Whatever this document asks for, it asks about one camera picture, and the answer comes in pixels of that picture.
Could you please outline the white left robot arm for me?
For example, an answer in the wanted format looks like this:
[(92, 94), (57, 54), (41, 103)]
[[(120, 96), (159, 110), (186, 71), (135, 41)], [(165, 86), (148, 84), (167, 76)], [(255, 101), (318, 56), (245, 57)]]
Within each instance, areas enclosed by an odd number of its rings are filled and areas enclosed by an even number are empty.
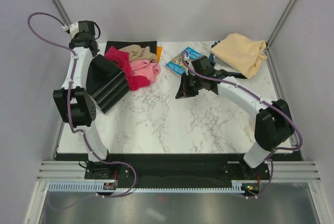
[(70, 62), (61, 89), (53, 91), (53, 99), (63, 122), (69, 125), (73, 134), (82, 136), (88, 160), (100, 162), (97, 174), (108, 179), (113, 176), (115, 167), (106, 161), (109, 152), (96, 127), (96, 103), (86, 90), (90, 63), (99, 52), (96, 28), (97, 24), (89, 20), (65, 28), (71, 35)]

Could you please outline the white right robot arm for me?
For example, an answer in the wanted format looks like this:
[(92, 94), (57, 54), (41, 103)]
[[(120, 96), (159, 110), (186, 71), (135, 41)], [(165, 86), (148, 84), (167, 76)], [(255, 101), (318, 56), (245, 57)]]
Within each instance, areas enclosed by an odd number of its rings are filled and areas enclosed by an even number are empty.
[(215, 69), (206, 56), (190, 64), (181, 74), (176, 99), (195, 97), (205, 89), (234, 102), (255, 119), (255, 142), (239, 165), (240, 175), (251, 179), (257, 174), (258, 166), (295, 133), (288, 104), (282, 99), (266, 101), (238, 82), (243, 75)]

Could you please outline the magenta t shirt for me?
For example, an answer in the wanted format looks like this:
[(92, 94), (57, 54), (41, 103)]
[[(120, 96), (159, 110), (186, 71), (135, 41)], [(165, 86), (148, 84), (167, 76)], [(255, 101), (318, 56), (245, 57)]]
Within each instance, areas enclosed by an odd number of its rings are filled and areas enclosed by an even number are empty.
[(150, 86), (150, 81), (147, 77), (140, 75), (134, 76), (132, 74), (129, 53), (117, 50), (112, 46), (107, 50), (104, 57), (111, 62), (116, 62), (116, 65), (122, 69), (128, 81), (130, 91), (136, 91), (139, 88)]

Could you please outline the black pink drawer organizer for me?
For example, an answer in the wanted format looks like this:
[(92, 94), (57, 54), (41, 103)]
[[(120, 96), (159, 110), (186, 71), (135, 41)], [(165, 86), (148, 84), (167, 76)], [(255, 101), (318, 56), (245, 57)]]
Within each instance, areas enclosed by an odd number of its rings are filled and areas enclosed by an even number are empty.
[(124, 71), (99, 54), (89, 65), (86, 90), (100, 111), (106, 114), (130, 91), (130, 87)]

